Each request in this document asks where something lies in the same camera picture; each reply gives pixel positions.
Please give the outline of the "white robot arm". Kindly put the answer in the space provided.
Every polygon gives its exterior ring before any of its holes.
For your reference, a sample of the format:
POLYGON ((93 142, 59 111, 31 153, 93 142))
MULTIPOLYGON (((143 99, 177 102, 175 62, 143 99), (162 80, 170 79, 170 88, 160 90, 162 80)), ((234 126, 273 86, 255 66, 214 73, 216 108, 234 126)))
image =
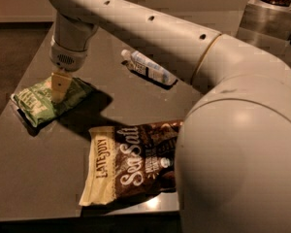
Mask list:
POLYGON ((49 0, 53 49, 99 26, 200 91, 178 134, 183 233, 291 233, 291 68, 234 37, 125 0, 49 0))

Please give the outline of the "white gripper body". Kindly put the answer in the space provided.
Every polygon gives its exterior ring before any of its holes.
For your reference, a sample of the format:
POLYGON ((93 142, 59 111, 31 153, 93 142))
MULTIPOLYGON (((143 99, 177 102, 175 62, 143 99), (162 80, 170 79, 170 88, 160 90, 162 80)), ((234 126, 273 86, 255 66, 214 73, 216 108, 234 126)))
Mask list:
POLYGON ((76 72, 84 64, 91 38, 98 26, 56 14, 50 41, 51 62, 66 72, 76 72))

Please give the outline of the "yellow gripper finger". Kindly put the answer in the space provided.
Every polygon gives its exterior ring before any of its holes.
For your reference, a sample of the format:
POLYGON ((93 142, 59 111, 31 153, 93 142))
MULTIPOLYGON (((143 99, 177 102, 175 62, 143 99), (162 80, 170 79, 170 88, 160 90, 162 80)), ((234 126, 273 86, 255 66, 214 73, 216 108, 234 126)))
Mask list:
POLYGON ((72 82, 72 75, 59 69, 51 74, 51 100, 54 103, 63 101, 72 82))

